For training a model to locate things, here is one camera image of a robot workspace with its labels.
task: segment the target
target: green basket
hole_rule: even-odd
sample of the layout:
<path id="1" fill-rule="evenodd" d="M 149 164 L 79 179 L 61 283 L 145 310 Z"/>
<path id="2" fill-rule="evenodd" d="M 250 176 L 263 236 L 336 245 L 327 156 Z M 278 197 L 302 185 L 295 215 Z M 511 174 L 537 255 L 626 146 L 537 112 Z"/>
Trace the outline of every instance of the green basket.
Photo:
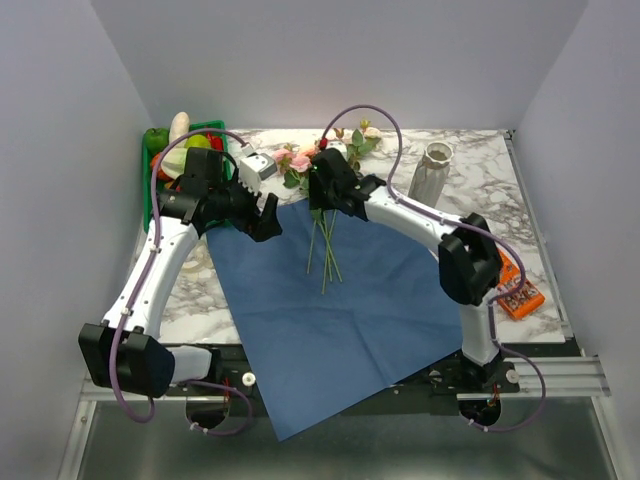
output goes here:
<path id="1" fill-rule="evenodd" d="M 205 123 L 194 123 L 189 127 L 189 130 L 198 130 L 200 128 L 221 128 L 224 129 L 224 122 L 222 120 L 213 120 Z M 224 145 L 224 151 L 227 151 L 227 136 L 219 135 L 222 137 L 222 144 Z M 224 172 L 228 179 L 231 178 L 231 165 L 225 158 Z M 160 193 L 164 189 L 164 182 L 158 183 L 156 186 L 156 192 Z M 151 155 L 149 150 L 142 143 L 142 208 L 144 213 L 144 231 L 149 232 L 149 222 L 151 222 Z"/>

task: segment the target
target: gray floor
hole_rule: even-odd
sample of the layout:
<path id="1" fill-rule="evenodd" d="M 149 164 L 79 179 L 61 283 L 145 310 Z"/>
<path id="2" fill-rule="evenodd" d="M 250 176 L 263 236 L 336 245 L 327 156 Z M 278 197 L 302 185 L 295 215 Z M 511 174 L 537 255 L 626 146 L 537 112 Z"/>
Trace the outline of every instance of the gray floor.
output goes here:
<path id="1" fill-rule="evenodd" d="M 500 423 L 533 406 L 512 400 Z M 428 415 L 336 417 L 282 443 L 267 419 L 234 438 L 204 437 L 188 430 L 183 404 L 160 402 L 148 425 L 100 404 L 80 478 L 605 480 L 611 472 L 588 399 L 551 400 L 538 422 L 512 434 Z"/>

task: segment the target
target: white wall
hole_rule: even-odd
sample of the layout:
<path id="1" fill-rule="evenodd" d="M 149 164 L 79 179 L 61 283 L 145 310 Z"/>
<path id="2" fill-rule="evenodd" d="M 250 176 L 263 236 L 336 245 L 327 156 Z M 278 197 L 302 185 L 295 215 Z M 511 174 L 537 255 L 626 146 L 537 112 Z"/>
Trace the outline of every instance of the white wall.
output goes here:
<path id="1" fill-rule="evenodd" d="M 640 455 L 640 2 L 592 0 L 516 151 L 571 324 Z"/>
<path id="2" fill-rule="evenodd" d="M 56 478 L 77 345 L 128 267 L 150 120 L 87 1 L 0 16 L 0 478 Z"/>
<path id="3" fill-rule="evenodd" d="M 91 0 L 151 117 L 513 128 L 586 0 Z"/>

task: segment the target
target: blue cloth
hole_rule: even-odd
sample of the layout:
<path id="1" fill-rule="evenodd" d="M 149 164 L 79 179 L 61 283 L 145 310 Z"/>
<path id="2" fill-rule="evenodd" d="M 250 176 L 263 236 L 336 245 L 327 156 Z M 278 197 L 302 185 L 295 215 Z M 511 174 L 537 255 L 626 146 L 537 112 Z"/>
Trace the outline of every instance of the blue cloth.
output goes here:
<path id="1" fill-rule="evenodd" d="M 458 306 L 425 247 L 338 213 L 331 246 L 344 281 L 327 278 L 322 295 L 319 229 L 306 273 L 308 203 L 280 207 L 278 218 L 283 234 L 264 243 L 231 228 L 207 240 L 279 440 L 460 348 Z"/>

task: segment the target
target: marble table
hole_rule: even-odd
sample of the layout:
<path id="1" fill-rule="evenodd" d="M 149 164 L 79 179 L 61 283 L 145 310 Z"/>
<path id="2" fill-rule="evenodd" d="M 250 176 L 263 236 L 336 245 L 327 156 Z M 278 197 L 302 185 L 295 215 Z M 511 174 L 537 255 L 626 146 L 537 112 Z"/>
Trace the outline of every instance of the marble table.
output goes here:
<path id="1" fill-rule="evenodd" d="M 239 130 L 258 151 L 271 153 L 286 143 L 308 144 L 320 130 Z M 471 130 L 405 130 L 403 156 L 394 186 L 406 193 L 424 148 L 445 141 L 454 148 L 451 171 L 437 208 L 446 212 L 483 215 L 493 233 L 507 240 L 521 255 L 527 276 L 544 294 L 546 302 L 525 319 L 514 322 L 496 307 L 498 336 L 502 342 L 563 342 L 560 315 L 554 303 L 527 214 L 520 187 L 501 132 Z M 376 151 L 362 163 L 363 173 L 386 178 L 397 152 L 394 132 L 383 132 Z M 239 153 L 230 142 L 230 153 Z M 301 198 L 297 190 L 282 185 L 275 175 L 263 183 L 281 204 Z M 162 343 L 240 343 L 224 293 L 204 240 L 191 252 L 167 302 L 160 329 Z"/>

